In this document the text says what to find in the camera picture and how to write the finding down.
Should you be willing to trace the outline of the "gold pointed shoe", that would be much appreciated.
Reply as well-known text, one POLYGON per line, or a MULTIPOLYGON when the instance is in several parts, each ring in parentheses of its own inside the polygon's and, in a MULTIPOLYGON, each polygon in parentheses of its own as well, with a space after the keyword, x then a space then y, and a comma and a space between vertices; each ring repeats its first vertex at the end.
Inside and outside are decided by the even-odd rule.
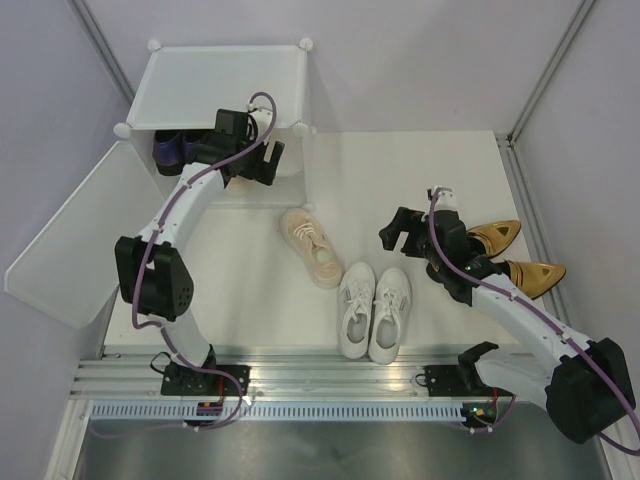
POLYGON ((472 227, 466 234, 474 252, 495 258, 508 249, 520 231, 519 220, 504 220, 472 227))
POLYGON ((566 267, 561 264, 505 260, 496 266, 532 300, 550 291, 566 275, 566 267))

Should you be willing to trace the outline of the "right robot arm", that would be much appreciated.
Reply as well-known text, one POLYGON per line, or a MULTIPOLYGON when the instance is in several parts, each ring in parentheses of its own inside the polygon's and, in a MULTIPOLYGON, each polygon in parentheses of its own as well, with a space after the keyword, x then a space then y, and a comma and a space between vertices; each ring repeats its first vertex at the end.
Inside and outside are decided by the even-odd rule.
POLYGON ((482 342, 459 355, 459 388, 469 395, 496 388, 533 403, 566 438, 582 444, 632 416, 636 400, 626 359, 613 340, 594 341, 534 304, 554 284, 555 266, 494 260, 519 231, 517 221, 467 228, 454 210, 401 207, 379 237, 391 251, 405 233, 405 256, 425 260, 427 275, 454 301, 492 318, 533 356, 510 359, 498 345, 482 342))

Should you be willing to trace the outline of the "purple loafer shoe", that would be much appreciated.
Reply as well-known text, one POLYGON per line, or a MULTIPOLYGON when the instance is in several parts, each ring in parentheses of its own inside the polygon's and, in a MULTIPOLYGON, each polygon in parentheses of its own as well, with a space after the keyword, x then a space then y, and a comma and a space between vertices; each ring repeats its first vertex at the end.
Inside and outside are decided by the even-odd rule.
POLYGON ((196 129, 182 132, 182 155, 184 165, 202 163, 199 145, 206 139, 209 130, 196 129))
POLYGON ((158 172, 163 176, 178 176, 184 168, 182 132, 179 130, 157 130, 154 133, 152 158, 158 172))

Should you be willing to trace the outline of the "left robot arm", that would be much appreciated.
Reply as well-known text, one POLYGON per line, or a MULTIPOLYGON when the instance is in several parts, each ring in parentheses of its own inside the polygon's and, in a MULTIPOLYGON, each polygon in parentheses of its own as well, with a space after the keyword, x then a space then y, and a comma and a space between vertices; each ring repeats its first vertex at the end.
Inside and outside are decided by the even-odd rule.
POLYGON ((207 395, 229 381, 191 311, 195 283, 182 252, 212 200, 232 179, 273 183, 285 148, 269 140, 276 119, 274 107, 220 109, 213 129, 180 133, 182 165, 160 169, 178 175, 175 188, 138 235, 116 242, 120 293, 131 308, 132 326, 156 328, 167 346, 164 395, 207 395))

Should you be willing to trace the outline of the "beige sneaker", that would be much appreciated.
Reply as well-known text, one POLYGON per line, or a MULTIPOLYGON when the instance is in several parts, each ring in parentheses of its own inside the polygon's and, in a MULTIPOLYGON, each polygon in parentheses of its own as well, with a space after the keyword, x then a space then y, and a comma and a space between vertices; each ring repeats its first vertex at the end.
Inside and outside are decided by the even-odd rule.
POLYGON ((245 195, 256 184, 254 180, 246 179, 242 176, 235 176, 229 179, 225 191, 228 195, 245 195))
POLYGON ((280 218, 280 232, 317 286, 331 289, 340 283, 341 263, 323 227, 310 212, 302 208, 285 211, 280 218))

